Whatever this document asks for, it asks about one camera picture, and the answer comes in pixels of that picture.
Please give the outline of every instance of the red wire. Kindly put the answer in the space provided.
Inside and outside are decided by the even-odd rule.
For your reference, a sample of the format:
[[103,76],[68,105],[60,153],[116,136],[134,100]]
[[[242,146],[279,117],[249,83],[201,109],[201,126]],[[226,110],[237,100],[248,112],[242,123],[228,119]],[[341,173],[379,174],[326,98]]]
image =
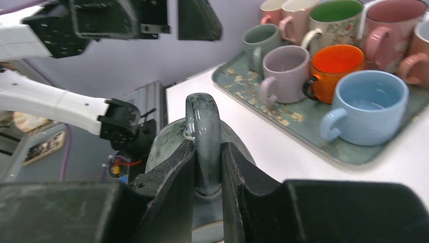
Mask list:
[[114,166],[135,166],[135,165],[140,164],[141,162],[142,162],[142,160],[139,159],[137,162],[124,163],[124,162],[121,162],[121,159],[117,158],[116,161],[115,161],[115,165]]
[[134,163],[119,163],[119,165],[120,166],[135,166],[135,165],[140,164],[141,162],[142,162],[142,160],[139,159],[137,162],[134,162]]

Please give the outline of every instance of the light blue mug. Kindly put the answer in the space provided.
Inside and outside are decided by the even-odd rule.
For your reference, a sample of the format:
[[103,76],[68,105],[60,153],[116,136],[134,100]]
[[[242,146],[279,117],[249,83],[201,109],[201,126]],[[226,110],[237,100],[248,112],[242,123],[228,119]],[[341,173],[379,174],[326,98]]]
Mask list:
[[392,139],[402,121],[409,90],[398,77],[364,70],[344,76],[335,87],[332,109],[320,123],[320,136],[330,142],[375,146]]

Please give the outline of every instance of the pink mug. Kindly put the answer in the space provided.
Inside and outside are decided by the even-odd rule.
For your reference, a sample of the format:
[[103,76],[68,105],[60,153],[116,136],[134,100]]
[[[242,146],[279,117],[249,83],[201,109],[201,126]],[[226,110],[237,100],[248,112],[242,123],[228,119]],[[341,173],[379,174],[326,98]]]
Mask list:
[[259,7],[262,14],[261,24],[279,25],[282,19],[281,6],[283,0],[266,0]]
[[408,84],[429,89],[429,21],[415,27],[408,57],[399,65],[398,76]]
[[386,0],[371,6],[362,37],[369,68],[396,73],[425,13],[426,3],[421,0]]
[[319,0],[287,0],[282,5],[283,19],[279,23],[283,39],[301,45],[309,31],[310,14]]

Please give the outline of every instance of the mug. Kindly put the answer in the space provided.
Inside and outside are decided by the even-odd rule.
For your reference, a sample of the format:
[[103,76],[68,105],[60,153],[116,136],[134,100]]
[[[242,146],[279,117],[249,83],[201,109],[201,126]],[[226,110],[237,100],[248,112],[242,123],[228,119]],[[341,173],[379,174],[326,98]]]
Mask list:
[[310,48],[314,55],[330,45],[357,45],[362,10],[363,4],[356,0],[336,0],[315,7],[301,47]]
[[371,6],[362,36],[369,68],[396,73],[413,29],[425,13],[426,3],[421,0],[386,0]]
[[283,39],[300,45],[309,31],[310,13],[319,0],[288,0],[282,5],[283,19],[279,23]]
[[325,47],[311,60],[312,76],[304,83],[303,92],[311,100],[330,104],[338,81],[364,69],[365,55],[361,49],[351,45]]
[[266,0],[263,2],[259,6],[262,14],[261,24],[278,25],[282,19],[281,6],[283,3],[284,0]]
[[415,27],[408,57],[401,61],[398,76],[408,84],[429,89],[429,21]]
[[325,141],[338,137],[362,146],[381,145],[401,125],[408,103],[407,85],[393,74],[365,70],[341,79],[331,110],[320,122]]
[[274,24],[263,24],[248,30],[244,36],[247,66],[262,74],[262,59],[271,50],[282,45],[279,28]]
[[270,51],[263,60],[262,103],[272,108],[276,102],[294,103],[304,99],[302,86],[310,77],[309,67],[310,54],[302,47],[283,46]]

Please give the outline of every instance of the mug rim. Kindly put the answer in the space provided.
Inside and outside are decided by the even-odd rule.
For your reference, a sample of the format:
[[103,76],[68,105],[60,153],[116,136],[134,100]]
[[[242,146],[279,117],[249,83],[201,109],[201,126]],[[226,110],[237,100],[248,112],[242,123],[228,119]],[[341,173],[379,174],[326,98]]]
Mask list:
[[372,18],[370,18],[370,17],[369,17],[368,12],[369,12],[373,7],[375,7],[375,6],[377,6],[377,5],[381,4],[381,3],[387,2],[387,1],[389,1],[389,0],[379,1],[379,2],[374,3],[373,5],[371,5],[370,7],[368,7],[368,9],[366,10],[366,18],[367,18],[367,19],[369,19],[369,20],[371,20],[372,22],[375,22],[375,23],[383,23],[383,24],[403,23],[403,22],[407,22],[407,21],[410,21],[410,20],[413,20],[413,19],[416,19],[416,18],[420,18],[421,16],[425,16],[425,15],[426,15],[426,12],[427,12],[427,8],[429,7],[429,5],[428,5],[425,1],[423,1],[423,0],[415,0],[415,1],[417,1],[417,2],[422,2],[422,3],[424,3],[425,8],[424,8],[423,13],[422,13],[422,14],[420,14],[420,15],[418,15],[418,16],[415,16],[415,17],[413,17],[413,18],[411,18],[411,19],[402,20],[402,21],[395,21],[395,22],[383,22],[383,21],[375,21],[374,19],[372,19]]
[[[266,26],[266,25],[269,25],[269,26],[274,26],[275,28],[276,28],[276,31],[270,36],[270,37],[268,37],[268,38],[266,38],[265,40],[262,40],[262,41],[260,41],[260,42],[253,42],[253,43],[250,43],[250,42],[247,42],[246,41],[246,36],[248,35],[248,34],[250,34],[252,31],[254,31],[254,30],[256,30],[256,29],[258,29],[258,28],[262,28],[262,27],[264,27],[264,26]],[[246,43],[246,44],[248,44],[248,45],[255,45],[255,44],[260,44],[260,43],[262,43],[262,42],[266,42],[266,41],[269,41],[269,40],[272,40],[272,39],[274,39],[277,35],[279,34],[279,27],[277,27],[277,25],[275,25],[275,24],[260,24],[260,25],[257,25],[257,26],[254,26],[254,27],[252,27],[251,29],[248,29],[247,31],[246,31],[246,33],[244,33],[244,35],[243,35],[243,42],[244,43]]]
[[346,18],[346,19],[342,19],[342,20],[338,20],[338,21],[318,21],[318,20],[315,20],[315,19],[313,19],[313,17],[311,16],[312,15],[312,13],[313,13],[313,11],[315,10],[315,9],[317,9],[319,6],[322,6],[322,5],[324,5],[324,4],[328,4],[328,3],[332,3],[332,2],[334,2],[334,1],[327,1],[327,2],[324,2],[324,3],[322,3],[322,4],[319,4],[317,7],[315,7],[315,8],[313,8],[313,10],[311,11],[311,13],[310,13],[310,20],[311,21],[314,21],[314,22],[316,22],[316,23],[337,23],[337,22],[343,22],[343,21],[348,21],[348,20],[350,20],[350,19],[353,19],[353,18],[356,18],[357,16],[359,16],[359,15],[362,15],[362,13],[364,12],[364,10],[365,10],[365,5],[363,4],[363,2],[361,2],[360,0],[336,0],[336,1],[355,1],[355,2],[359,2],[360,4],[361,4],[361,6],[362,6],[362,9],[361,9],[361,11],[359,11],[357,14],[355,14],[355,15],[353,15],[352,17],[348,17],[348,18]]
[[[384,109],[365,110],[365,109],[356,108],[354,106],[351,106],[346,101],[344,101],[344,99],[341,97],[341,95],[339,93],[339,90],[341,88],[341,85],[343,83],[345,83],[349,77],[354,76],[354,75],[360,75],[361,73],[377,73],[377,74],[382,74],[382,75],[387,75],[389,77],[392,77],[394,80],[396,80],[397,82],[400,83],[401,87],[404,90],[404,94],[402,95],[402,97],[399,99],[398,102],[396,102],[394,105],[391,105],[388,108],[384,108]],[[383,71],[379,71],[379,70],[362,70],[362,71],[349,73],[346,76],[342,77],[335,87],[335,96],[341,101],[341,103],[343,105],[347,106],[347,108],[349,108],[349,109],[356,110],[356,111],[371,112],[371,113],[380,113],[380,112],[386,112],[386,111],[393,110],[393,109],[397,108],[398,106],[402,105],[403,102],[406,102],[406,100],[408,99],[408,96],[409,96],[409,90],[408,90],[408,86],[405,84],[405,82],[401,78],[399,78],[399,77],[397,77],[391,73],[383,72]]]
[[[268,57],[269,57],[270,55],[272,55],[272,54],[273,54],[274,52],[276,52],[276,51],[279,51],[279,50],[282,50],[282,49],[287,49],[287,48],[300,49],[300,50],[304,51],[304,52],[305,52],[305,54],[306,54],[306,58],[305,58],[304,62],[302,62],[300,65],[298,65],[298,66],[296,66],[296,67],[294,67],[294,68],[292,68],[292,69],[285,70],[285,71],[273,71],[273,70],[271,70],[271,69],[269,69],[269,68],[266,68],[265,63],[267,62],[267,59],[268,59]],[[263,69],[268,70],[268,71],[269,71],[269,72],[271,72],[271,73],[275,73],[275,74],[285,74],[285,73],[293,72],[293,71],[296,71],[296,70],[298,70],[298,69],[302,68],[303,66],[305,66],[305,65],[309,62],[309,60],[310,60],[310,53],[309,53],[306,49],[304,49],[304,48],[302,48],[302,47],[300,47],[300,46],[295,46],[295,45],[281,46],[281,47],[277,47],[277,48],[275,48],[275,49],[271,50],[269,53],[267,53],[267,54],[264,56],[264,58],[263,58],[263,60],[262,60],[262,68],[263,68]]]
[[[357,50],[360,52],[360,54],[361,54],[361,58],[362,58],[362,60],[361,60],[361,62],[359,63],[359,65],[357,65],[357,66],[356,66],[356,67],[354,67],[353,69],[350,69],[350,70],[345,71],[345,72],[322,72],[322,71],[318,70],[318,69],[314,66],[314,64],[313,64],[313,58],[314,58],[314,56],[315,56],[317,53],[319,53],[319,52],[321,52],[321,51],[323,51],[323,50],[325,50],[325,49],[330,49],[330,48],[337,47],[337,46],[349,46],[349,47],[354,48],[355,50],[357,49]],[[349,45],[349,44],[337,44],[337,45],[327,46],[327,47],[325,47],[325,48],[322,48],[322,49],[318,50],[318,51],[313,55],[313,58],[311,59],[311,67],[312,67],[312,68],[314,68],[314,69],[315,69],[316,71],[318,71],[319,73],[322,73],[322,74],[328,74],[328,75],[341,75],[341,74],[349,73],[349,72],[351,72],[351,71],[355,70],[355,69],[356,69],[357,67],[359,67],[363,62],[365,62],[365,53],[362,51],[362,49],[360,49],[359,47],[355,47],[355,46],[353,46],[353,45]]]
[[429,24],[429,19],[418,23],[414,27],[414,33],[419,39],[421,39],[422,41],[424,41],[426,43],[429,43],[429,39],[423,38],[423,36],[421,36],[421,34],[420,34],[420,29],[423,28],[424,24]]
[[264,5],[264,4],[267,4],[267,3],[269,3],[269,2],[276,2],[276,0],[265,0],[265,1],[263,1],[262,3],[261,3],[261,5],[259,5],[259,9],[260,10],[262,10],[262,11],[265,11],[265,12],[273,12],[273,11],[278,11],[278,10],[281,10],[282,9],[282,6],[283,6],[283,4],[281,4],[280,5],[280,7],[278,7],[278,8],[275,8],[275,9],[267,9],[267,8],[263,8],[262,6]]
[[285,2],[282,4],[281,9],[282,9],[283,11],[285,11],[285,12],[288,12],[288,13],[298,13],[298,12],[304,12],[304,11],[307,11],[308,9],[311,9],[311,8],[313,8],[314,6],[316,6],[317,4],[319,4],[319,3],[320,3],[320,0],[314,0],[314,3],[313,3],[312,5],[307,6],[307,7],[305,7],[305,8],[301,8],[301,9],[299,9],[299,10],[293,10],[293,11],[291,11],[291,10],[286,10],[286,9],[284,9],[284,6],[285,6],[285,5],[287,5],[287,4],[289,4],[291,1],[301,1],[301,0],[288,0],[288,1],[285,1]]

